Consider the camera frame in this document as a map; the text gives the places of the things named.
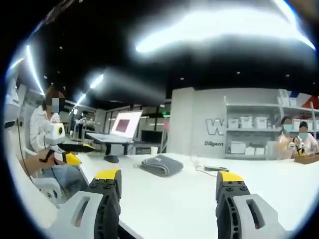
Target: monitor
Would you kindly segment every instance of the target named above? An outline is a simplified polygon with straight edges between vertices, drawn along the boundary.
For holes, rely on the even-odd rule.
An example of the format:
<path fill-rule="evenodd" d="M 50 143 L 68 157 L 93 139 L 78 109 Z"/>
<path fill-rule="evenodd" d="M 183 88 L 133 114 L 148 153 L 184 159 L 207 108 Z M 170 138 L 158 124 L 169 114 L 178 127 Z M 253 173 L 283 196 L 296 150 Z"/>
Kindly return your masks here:
<path fill-rule="evenodd" d="M 111 134 L 133 138 L 141 115 L 142 111 L 119 112 L 112 127 Z"/>

